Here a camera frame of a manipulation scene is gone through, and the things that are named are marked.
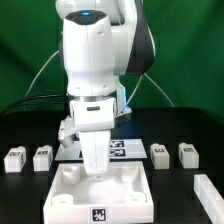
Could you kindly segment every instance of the white plastic part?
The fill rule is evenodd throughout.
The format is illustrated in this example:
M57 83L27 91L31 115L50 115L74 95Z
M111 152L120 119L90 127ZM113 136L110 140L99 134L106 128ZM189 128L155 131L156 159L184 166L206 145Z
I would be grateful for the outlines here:
M75 185L65 184L62 169L77 165L80 165L80 181ZM122 180L124 165L139 167L136 182ZM73 196L73 205L60 206L59 200L59 206L53 206L52 199L63 194ZM60 164L44 205L45 224L136 224L153 220L154 205L142 162L110 163L100 181L87 176L83 164Z
M75 132L101 131L114 128L115 98L95 102L72 100L70 111Z
M155 169L169 169L170 155L164 145L151 145L150 155Z
M181 143L178 154L185 169L196 169L199 167L199 154L192 144Z
M194 191L213 224L224 224L224 200L207 175L194 176Z
M125 114L130 114L132 112L131 108L128 106L125 107L127 102L126 99L126 90L125 87L120 83L120 81L117 82L117 111L118 116L125 115Z
M114 47L108 16L88 26L64 19L63 56L68 94L106 96L116 90Z
M62 181L64 184L77 184L80 181L80 167L71 166L63 168Z
M110 138L110 130L79 133L88 175L101 176L107 172L110 162Z
M65 120L61 121L58 131L58 140L65 147L69 148L74 143L75 124L74 120L68 116Z
M4 158L5 172L21 172L26 162L26 149L23 146L12 148Z
M34 171L49 171L52 161L52 147L48 145L45 145L44 147L39 147L33 157Z

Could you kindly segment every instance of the small white block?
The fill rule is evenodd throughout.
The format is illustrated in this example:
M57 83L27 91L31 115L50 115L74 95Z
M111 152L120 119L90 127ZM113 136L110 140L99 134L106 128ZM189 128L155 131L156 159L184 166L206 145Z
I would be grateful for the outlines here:
M34 171L49 171L53 160L51 146L39 147L33 157Z
M5 172L21 172L26 162L26 149L23 146L12 148L4 159Z
M150 155L155 169L169 169L170 155L164 145L151 145Z
M194 191L212 223L224 224L224 200L206 175L194 175Z
M199 154L192 144L180 144L178 154L185 169L195 169L199 167Z

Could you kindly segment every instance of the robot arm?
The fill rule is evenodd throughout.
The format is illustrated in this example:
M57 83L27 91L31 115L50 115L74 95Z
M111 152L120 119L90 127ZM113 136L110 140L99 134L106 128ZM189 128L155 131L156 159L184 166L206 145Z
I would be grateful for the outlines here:
M116 91L118 75L148 70L153 39L141 0L57 0L56 7L64 20L63 62L72 98L59 140L69 147L71 136L78 135L87 174L100 176L109 164L116 115L116 100L109 95Z

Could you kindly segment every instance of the black tabletop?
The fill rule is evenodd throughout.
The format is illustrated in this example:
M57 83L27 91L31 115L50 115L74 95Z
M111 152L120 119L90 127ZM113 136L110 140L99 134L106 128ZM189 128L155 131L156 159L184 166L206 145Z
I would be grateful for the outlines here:
M54 156L64 111L15 112L0 120L0 223L43 223L43 206L58 162L49 172L34 172L38 147L51 145ZM193 108L135 109L118 118L112 139L142 139L148 159L143 160L152 198L154 223L200 224L210 220L193 191L194 175L207 174L223 195L224 126ZM155 170L150 145L166 146L170 169ZM199 169L183 169L178 158L180 143L193 144L200 156ZM12 147L24 146L27 161L21 173L5 173L4 157Z

